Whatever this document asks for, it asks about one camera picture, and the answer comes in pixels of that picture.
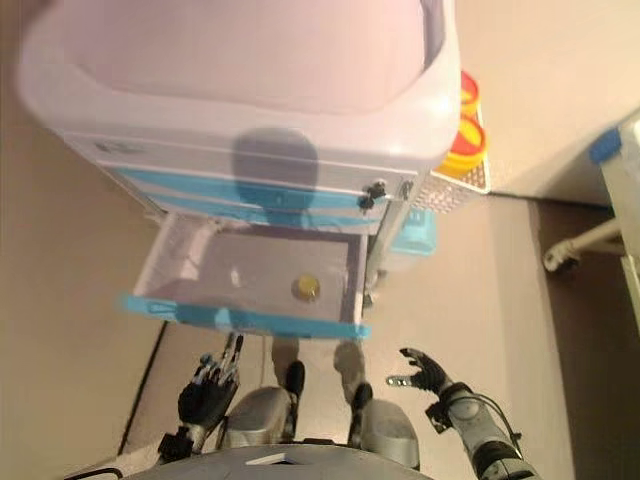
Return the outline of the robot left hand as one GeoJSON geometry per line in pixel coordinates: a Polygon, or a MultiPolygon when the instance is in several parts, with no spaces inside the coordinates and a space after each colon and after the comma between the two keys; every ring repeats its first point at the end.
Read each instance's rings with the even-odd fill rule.
{"type": "Polygon", "coordinates": [[[244,342],[242,334],[230,333],[219,357],[205,353],[190,382],[178,399],[178,415],[184,424],[209,431],[225,416],[238,387],[238,362],[244,342]]]}

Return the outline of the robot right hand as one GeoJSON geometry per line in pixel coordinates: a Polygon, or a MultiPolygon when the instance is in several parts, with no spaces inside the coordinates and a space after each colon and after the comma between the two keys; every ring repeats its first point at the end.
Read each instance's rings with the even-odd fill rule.
{"type": "Polygon", "coordinates": [[[409,360],[410,366],[417,368],[417,371],[411,375],[389,375],[385,379],[387,385],[397,388],[416,388],[439,395],[451,384],[444,369],[426,353],[408,347],[400,349],[399,352],[409,360]]]}

